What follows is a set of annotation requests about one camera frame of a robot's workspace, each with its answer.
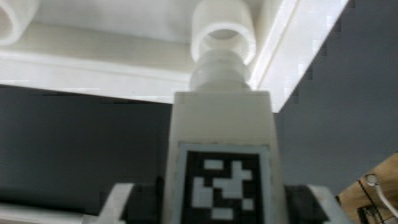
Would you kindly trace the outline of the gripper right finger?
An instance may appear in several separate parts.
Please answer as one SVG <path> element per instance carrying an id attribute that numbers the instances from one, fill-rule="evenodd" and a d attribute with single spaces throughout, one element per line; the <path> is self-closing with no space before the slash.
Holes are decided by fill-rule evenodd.
<path id="1" fill-rule="evenodd" d="M 325 186 L 287 185 L 284 189 L 289 224 L 353 224 Z"/>

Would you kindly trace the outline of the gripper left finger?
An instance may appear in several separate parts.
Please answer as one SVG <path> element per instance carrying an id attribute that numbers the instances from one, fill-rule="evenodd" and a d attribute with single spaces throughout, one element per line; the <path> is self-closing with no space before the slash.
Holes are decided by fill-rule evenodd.
<path id="1" fill-rule="evenodd" d="M 154 185 L 117 183 L 96 216 L 85 215 L 81 224 L 156 224 L 158 189 Z"/>

